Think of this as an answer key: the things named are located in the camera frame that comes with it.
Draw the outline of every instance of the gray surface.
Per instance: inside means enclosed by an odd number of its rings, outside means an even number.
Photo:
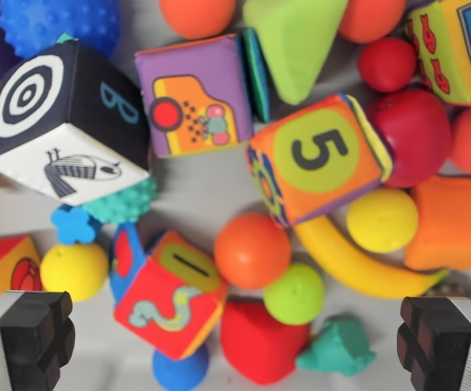
[[[121,0],[124,8],[121,43],[113,62],[137,80],[133,55],[137,50],[179,42],[161,18],[157,0]],[[362,103],[373,94],[365,88],[356,71],[360,47],[337,40],[318,85],[303,107],[333,92],[355,95]],[[274,118],[298,110],[274,102]],[[263,211],[257,189],[244,163],[243,149],[157,161],[155,175],[161,192],[154,209],[143,219],[143,230],[181,231],[192,243],[211,251],[222,226],[238,213]],[[53,200],[38,195],[0,177],[0,235],[36,231],[33,235],[41,251],[55,243],[49,223]],[[295,259],[311,262],[293,239]],[[396,356],[396,332],[401,324],[398,301],[380,301],[359,295],[324,275],[327,301],[314,322],[318,331],[323,321],[335,314],[359,316],[377,352],[376,361],[356,377],[298,371],[286,381],[266,387],[282,390],[325,391],[409,391],[409,373]],[[112,319],[112,295],[108,286],[92,300],[77,303],[71,317],[77,330],[76,349],[70,364],[62,370],[57,391],[141,391],[159,389],[152,376],[152,348],[130,334]],[[213,355],[209,375],[199,390],[262,389],[237,375],[222,356],[217,333],[209,338]]]

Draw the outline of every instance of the yellow ball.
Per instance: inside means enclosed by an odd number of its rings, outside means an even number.
[[[415,236],[418,209],[405,191],[378,189],[351,203],[346,223],[360,247],[372,253],[391,253]]]
[[[107,254],[97,244],[57,244],[44,256],[40,276],[48,292],[67,291],[73,301],[84,301],[107,279]]]

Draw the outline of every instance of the soft fabric cube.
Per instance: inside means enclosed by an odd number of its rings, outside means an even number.
[[[139,89],[77,41],[9,72],[0,92],[0,173],[78,206],[148,177]]]
[[[142,51],[136,66],[159,157],[250,140],[252,113],[236,35]]]
[[[357,101],[336,94],[265,128],[247,152],[282,226],[327,214],[377,187],[393,164]]]
[[[432,2],[407,19],[422,82],[443,101],[471,106],[471,0]]]
[[[169,231],[120,301],[115,319],[174,360],[193,354],[222,315],[228,284],[213,259]]]
[[[41,291],[40,257],[27,235],[0,239],[0,295],[7,290]]]

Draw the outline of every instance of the yellow banana toy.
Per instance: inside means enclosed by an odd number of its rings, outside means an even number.
[[[334,279],[367,296],[403,299],[423,294],[446,278],[447,270],[424,275],[386,265],[360,252],[327,217],[295,226],[308,253]]]

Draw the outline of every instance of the number 5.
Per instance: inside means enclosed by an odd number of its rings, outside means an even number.
[[[330,160],[329,143],[333,143],[341,156],[348,155],[348,147],[341,136],[341,133],[334,129],[328,132],[317,134],[313,137],[314,144],[319,148],[319,155],[314,159],[307,159],[302,154],[302,141],[296,140],[292,144],[292,155],[295,163],[306,170],[314,171],[322,169]]]

